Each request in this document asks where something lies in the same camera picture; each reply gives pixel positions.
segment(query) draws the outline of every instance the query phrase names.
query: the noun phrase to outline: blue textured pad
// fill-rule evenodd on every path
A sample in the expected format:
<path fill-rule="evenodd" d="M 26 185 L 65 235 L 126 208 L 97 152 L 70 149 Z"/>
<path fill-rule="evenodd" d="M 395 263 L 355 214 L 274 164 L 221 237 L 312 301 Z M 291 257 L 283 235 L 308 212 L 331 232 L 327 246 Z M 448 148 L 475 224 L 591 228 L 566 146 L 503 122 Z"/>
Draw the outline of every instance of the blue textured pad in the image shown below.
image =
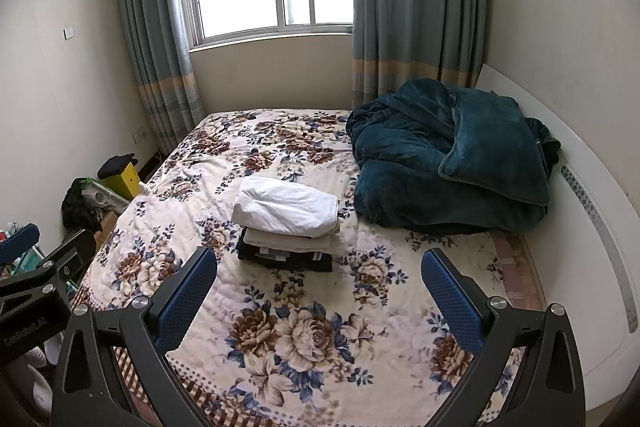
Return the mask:
<path fill-rule="evenodd" d="M 160 353 L 180 346 L 217 273 L 216 255 L 207 248 L 158 315 L 154 344 Z"/>
<path fill-rule="evenodd" d="M 40 230 L 33 223 L 24 225 L 0 243 L 0 264 L 11 264 L 40 240 Z"/>
<path fill-rule="evenodd" d="M 480 315 L 458 282 L 432 250 L 423 254 L 420 272 L 458 345 L 465 351 L 478 353 L 484 346 Z"/>

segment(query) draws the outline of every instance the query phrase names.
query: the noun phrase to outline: white folded shirt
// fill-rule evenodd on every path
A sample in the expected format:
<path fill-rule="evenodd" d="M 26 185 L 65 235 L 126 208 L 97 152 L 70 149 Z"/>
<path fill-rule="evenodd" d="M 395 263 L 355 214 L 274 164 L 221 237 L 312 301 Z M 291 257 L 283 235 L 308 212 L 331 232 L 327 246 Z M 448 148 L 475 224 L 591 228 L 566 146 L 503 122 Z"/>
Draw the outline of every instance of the white folded shirt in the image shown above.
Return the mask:
<path fill-rule="evenodd" d="M 254 247 L 267 247 L 271 250 L 289 252 L 324 252 L 331 253 L 331 238 L 333 233 L 326 233 L 320 237 L 300 237 L 284 233 L 263 232 L 257 229 L 246 229 L 244 242 Z"/>
<path fill-rule="evenodd" d="M 299 183 L 248 176 L 231 219 L 263 232 L 319 237 L 338 225 L 338 198 Z"/>

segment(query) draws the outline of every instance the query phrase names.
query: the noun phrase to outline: metal screw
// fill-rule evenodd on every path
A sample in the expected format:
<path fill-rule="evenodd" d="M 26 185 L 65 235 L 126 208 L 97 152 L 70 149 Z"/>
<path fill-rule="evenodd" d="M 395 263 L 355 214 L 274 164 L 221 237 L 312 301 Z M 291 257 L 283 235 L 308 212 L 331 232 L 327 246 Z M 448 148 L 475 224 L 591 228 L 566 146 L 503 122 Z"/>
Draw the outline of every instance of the metal screw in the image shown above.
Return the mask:
<path fill-rule="evenodd" d="M 141 310 L 147 304 L 149 304 L 149 299 L 144 295 L 138 295 L 131 301 L 131 305 L 137 310 Z"/>
<path fill-rule="evenodd" d="M 89 311 L 89 306 L 87 306 L 86 304 L 78 304 L 78 306 L 74 308 L 74 315 L 77 315 L 78 317 L 80 317 L 81 315 L 84 315 L 87 311 Z"/>
<path fill-rule="evenodd" d="M 504 297 L 491 297 L 489 304 L 497 310 L 503 310 L 507 307 L 507 300 Z"/>
<path fill-rule="evenodd" d="M 557 303 L 551 304 L 551 312 L 554 315 L 558 315 L 559 317 L 561 317 L 562 315 L 564 315 L 564 308 Z"/>

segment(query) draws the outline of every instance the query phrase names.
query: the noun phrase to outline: bed frame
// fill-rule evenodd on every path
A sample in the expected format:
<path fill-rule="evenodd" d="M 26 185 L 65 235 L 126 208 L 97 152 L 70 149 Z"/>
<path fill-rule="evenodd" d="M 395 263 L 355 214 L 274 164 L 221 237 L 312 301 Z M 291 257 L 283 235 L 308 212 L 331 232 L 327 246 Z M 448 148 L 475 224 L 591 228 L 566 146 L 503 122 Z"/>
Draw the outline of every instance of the bed frame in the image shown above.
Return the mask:
<path fill-rule="evenodd" d="M 524 242 L 546 303 L 567 310 L 593 409 L 623 393 L 640 365 L 640 218 L 587 144 L 535 97 L 486 64 L 476 87 L 514 98 L 562 142 L 548 215 Z"/>

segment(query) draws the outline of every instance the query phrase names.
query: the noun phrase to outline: bed sheet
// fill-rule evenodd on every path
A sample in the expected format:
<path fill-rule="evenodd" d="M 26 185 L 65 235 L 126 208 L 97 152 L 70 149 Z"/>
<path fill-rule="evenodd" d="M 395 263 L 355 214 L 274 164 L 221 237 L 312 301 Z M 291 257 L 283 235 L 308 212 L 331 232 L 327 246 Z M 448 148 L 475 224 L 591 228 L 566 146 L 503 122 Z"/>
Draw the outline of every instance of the bed sheet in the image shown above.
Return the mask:
<path fill-rule="evenodd" d="M 487 295 L 520 306 L 528 298 L 519 275 L 526 270 L 503 235 L 433 237 L 359 218 L 347 117 L 314 110 L 209 116 L 120 216 L 82 280 L 76 302 L 123 307 L 152 295 L 200 245 L 215 252 L 216 281 L 180 347 L 167 354 L 214 425 L 427 423 L 472 363 L 420 278 L 430 247 L 442 248 Z M 238 260 L 241 229 L 230 216 L 242 177 L 253 174 L 338 197 L 332 273 Z M 116 353 L 130 390 L 146 402 L 126 350 Z M 519 363 L 514 349 L 481 423 L 497 415 Z"/>

